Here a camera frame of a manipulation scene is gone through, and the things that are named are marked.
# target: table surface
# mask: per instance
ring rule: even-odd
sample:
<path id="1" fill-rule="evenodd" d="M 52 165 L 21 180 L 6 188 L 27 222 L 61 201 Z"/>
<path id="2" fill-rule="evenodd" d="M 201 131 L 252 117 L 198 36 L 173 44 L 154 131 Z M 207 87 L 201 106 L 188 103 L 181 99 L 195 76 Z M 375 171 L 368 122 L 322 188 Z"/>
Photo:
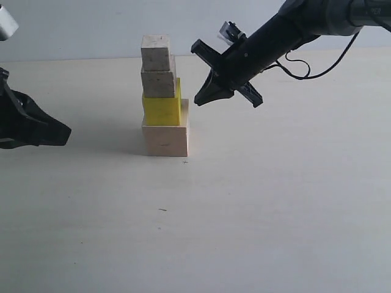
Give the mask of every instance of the table surface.
<path id="1" fill-rule="evenodd" d="M 391 48 L 267 71 L 258 109 L 191 103 L 186 159 L 145 155 L 140 59 L 1 65 L 73 129 L 0 154 L 1 292 L 390 292 Z M 192 101 L 208 67 L 177 71 Z"/>

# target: wire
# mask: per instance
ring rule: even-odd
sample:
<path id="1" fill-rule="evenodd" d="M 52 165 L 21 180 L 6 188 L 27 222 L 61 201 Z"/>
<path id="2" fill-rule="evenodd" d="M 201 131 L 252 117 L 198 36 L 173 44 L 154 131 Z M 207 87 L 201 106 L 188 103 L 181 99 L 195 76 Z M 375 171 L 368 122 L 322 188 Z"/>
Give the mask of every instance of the wire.
<path id="1" fill-rule="evenodd" d="M 387 23 L 385 23 L 383 20 L 379 19 L 371 10 L 371 7 L 369 6 L 368 4 L 368 0 L 364 0 L 364 5 L 365 5 L 365 10 L 367 11 L 367 13 L 369 14 L 370 18 L 378 25 L 378 26 L 381 26 L 383 27 L 384 29 L 386 29 L 387 31 L 391 32 L 391 26 L 388 25 Z M 303 62 L 305 63 L 307 66 L 308 66 L 308 72 L 305 76 L 298 76 L 298 75 L 295 75 L 293 74 L 287 67 L 283 66 L 278 60 L 276 61 L 276 64 L 273 64 L 273 65 L 270 65 L 269 67 L 267 67 L 265 69 L 266 70 L 270 70 L 272 68 L 275 68 L 275 67 L 279 67 L 281 68 L 287 75 L 289 75 L 290 77 L 292 78 L 295 78 L 295 79 L 298 79 L 300 81 L 303 81 L 303 80 L 310 80 L 310 79 L 316 79 L 316 78 L 320 78 L 326 74 L 328 74 L 330 71 L 332 71 L 341 61 L 342 59 L 345 57 L 346 53 L 348 53 L 348 51 L 350 50 L 350 48 L 352 47 L 354 41 L 356 41 L 356 38 L 359 36 L 360 34 L 360 31 L 358 33 L 356 33 L 353 38 L 351 39 L 351 41 L 349 42 L 349 44 L 347 45 L 347 47 L 345 48 L 345 50 L 343 50 L 341 56 L 337 59 L 337 61 L 327 70 L 325 70 L 324 72 L 320 73 L 320 74 L 317 74 L 317 75 L 313 75 L 313 76 L 310 76 L 310 73 L 311 73 L 311 67 L 310 65 L 304 61 L 304 60 L 291 60 L 288 58 L 288 53 L 285 54 L 285 59 L 287 61 L 290 61 L 290 62 Z"/>

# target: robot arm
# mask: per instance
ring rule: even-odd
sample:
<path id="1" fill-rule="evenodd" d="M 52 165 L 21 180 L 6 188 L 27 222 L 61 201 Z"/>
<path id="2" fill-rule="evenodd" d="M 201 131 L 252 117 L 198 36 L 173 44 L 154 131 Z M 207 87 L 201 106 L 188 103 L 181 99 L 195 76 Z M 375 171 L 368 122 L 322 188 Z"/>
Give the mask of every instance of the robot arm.
<path id="1" fill-rule="evenodd" d="M 387 23 L 391 23 L 391 0 L 286 0 L 249 37 L 234 23 L 225 23 L 220 33 L 231 46 L 223 54 L 201 40 L 191 48 L 192 53 L 211 67 L 194 102 L 202 106 L 229 99 L 238 91 L 258 107 L 263 98 L 250 80 L 270 69 L 274 62 L 280 65 L 278 59 L 284 54 L 323 35 L 354 35 L 354 41 L 364 26 L 382 26 L 391 31 Z"/>
<path id="2" fill-rule="evenodd" d="M 11 14 L 0 5 L 0 41 L 18 29 Z M 63 146 L 71 129 L 42 111 L 34 100 L 7 85 L 9 72 L 0 67 L 0 149 L 25 145 Z"/>

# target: wooden block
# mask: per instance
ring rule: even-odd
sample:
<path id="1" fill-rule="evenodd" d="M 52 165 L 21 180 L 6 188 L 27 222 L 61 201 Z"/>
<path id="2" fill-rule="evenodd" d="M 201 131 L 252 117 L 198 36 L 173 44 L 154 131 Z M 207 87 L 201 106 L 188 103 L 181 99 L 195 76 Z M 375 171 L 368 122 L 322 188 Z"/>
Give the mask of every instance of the wooden block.
<path id="1" fill-rule="evenodd" d="M 188 157 L 189 156 L 189 100 L 181 105 L 181 125 L 147 126 L 142 125 L 149 156 Z"/>
<path id="2" fill-rule="evenodd" d="M 148 126 L 178 126 L 181 123 L 181 82 L 177 78 L 173 98 L 142 97 L 145 124 Z"/>
<path id="3" fill-rule="evenodd" d="M 170 70 L 170 39 L 168 35 L 145 35 L 141 44 L 145 71 Z"/>
<path id="4" fill-rule="evenodd" d="M 175 97 L 177 69 L 175 57 L 170 56 L 170 69 L 168 71 L 146 71 L 141 69 L 141 81 L 144 95 L 147 98 L 173 98 Z"/>

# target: block tower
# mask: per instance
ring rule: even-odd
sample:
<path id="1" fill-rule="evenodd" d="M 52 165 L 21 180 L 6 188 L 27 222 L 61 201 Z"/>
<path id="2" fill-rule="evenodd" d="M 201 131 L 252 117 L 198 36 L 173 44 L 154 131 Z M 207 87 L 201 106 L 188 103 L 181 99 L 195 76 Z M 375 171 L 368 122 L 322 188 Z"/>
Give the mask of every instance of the block tower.
<path id="1" fill-rule="evenodd" d="M 168 35 L 145 35 L 141 45 L 144 120 L 150 156 L 189 156 L 189 100 L 181 97 Z"/>

